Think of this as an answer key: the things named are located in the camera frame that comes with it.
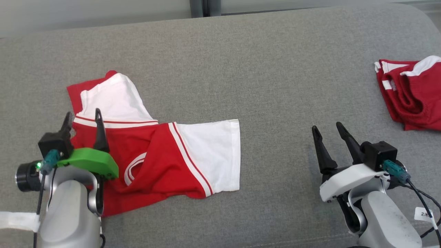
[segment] gray fabric tablecloth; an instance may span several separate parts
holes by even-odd
[[[238,118],[238,192],[171,197],[105,218],[106,247],[347,247],[336,202],[323,203],[311,126],[331,156],[351,163],[335,122],[359,141],[399,149],[414,184],[441,199],[441,133],[403,131],[378,88],[373,62],[441,55],[428,17],[399,5],[323,8],[60,30],[0,40],[0,210],[35,211],[18,164],[71,110],[66,86],[117,70],[160,122]],[[408,189],[391,198],[413,220]],[[435,206],[435,216],[439,213]],[[30,247],[32,233],[0,230],[0,247]]]

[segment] black cable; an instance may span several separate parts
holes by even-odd
[[[100,237],[103,240],[103,243],[101,244],[100,248],[104,248],[104,246],[106,245],[106,237],[104,236],[104,234],[100,234]]]
[[[413,183],[411,182],[410,179],[407,179],[406,182],[412,187],[412,189],[415,191],[415,193],[418,196],[418,198],[421,200],[422,205],[426,209],[429,218],[433,219],[432,213],[430,212],[429,207],[427,206],[426,202],[422,198],[421,194],[418,192],[418,189],[413,185]],[[436,229],[435,232],[436,232],[437,237],[438,237],[439,245],[441,246],[441,234],[440,234],[440,231],[438,229]]]
[[[54,178],[55,178],[55,172],[56,172],[57,167],[54,168],[54,173],[52,173],[52,183],[51,183],[51,192],[49,195],[49,200],[48,200],[48,207],[51,204],[52,201],[52,193],[53,193],[53,188],[54,188]]]
[[[45,190],[45,181],[46,181],[46,174],[43,173],[43,178],[41,179],[41,187],[40,187],[40,194],[38,195],[38,204],[37,204],[37,216],[40,218],[40,211],[41,211],[41,202],[43,201],[43,191]],[[37,248],[37,233],[34,233],[34,248]]]
[[[405,187],[405,188],[408,188],[408,189],[413,190],[411,186],[408,186],[408,185],[405,185],[405,184],[402,184],[402,183],[396,183],[396,184],[398,184],[398,185],[401,186],[401,187]],[[426,194],[425,192],[423,192],[423,191],[421,191],[421,190],[419,190],[419,189],[417,189],[417,190],[418,190],[418,192],[420,192],[423,196],[425,196],[425,197],[429,198],[430,200],[432,200],[432,202],[438,207],[438,209],[439,209],[439,211],[440,211],[440,213],[441,213],[441,204],[439,204],[439,203],[438,203],[438,202],[437,202],[432,196]],[[439,226],[440,224],[441,224],[441,216],[440,216],[440,218],[439,218],[438,221],[437,221],[437,226]],[[425,233],[421,234],[420,237],[421,237],[421,238],[424,238],[425,236],[427,236],[429,233],[431,233],[431,232],[433,232],[433,231],[434,231],[434,228],[432,227],[432,228],[430,228],[429,230],[427,230]]]

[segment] red fabric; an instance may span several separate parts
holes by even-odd
[[[413,71],[418,61],[380,60],[377,79],[381,94],[394,121],[404,123],[405,130],[441,130],[441,63],[435,63],[418,76],[401,75]],[[389,70],[388,64],[407,64]],[[389,80],[392,89],[385,89]]]
[[[82,110],[81,91],[90,90],[115,73],[110,71],[102,79],[69,86],[67,90],[75,113]],[[76,131],[71,140],[75,148],[93,147],[95,127],[76,122],[72,127]],[[119,178],[104,184],[104,216],[145,207],[172,195],[197,199],[206,197],[203,187],[188,169],[169,124],[106,128],[106,135],[110,154],[119,167]],[[146,153],[145,157],[136,160],[143,153]],[[127,167],[135,161],[139,163],[131,169],[134,179],[127,185],[124,175],[127,175]]]

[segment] garment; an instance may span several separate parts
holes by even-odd
[[[75,148],[93,147],[95,109],[104,120],[119,178],[105,182],[104,215],[120,214],[172,195],[202,199],[239,190],[238,120],[159,124],[131,80],[116,71],[67,88],[74,108]]]
[[[380,60],[378,84],[394,121],[405,130],[441,130],[441,58],[422,61]]]

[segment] green plastic part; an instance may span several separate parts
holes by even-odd
[[[72,165],[104,176],[106,179],[119,177],[118,165],[107,152],[92,148],[79,148],[65,160],[60,160],[57,166]]]

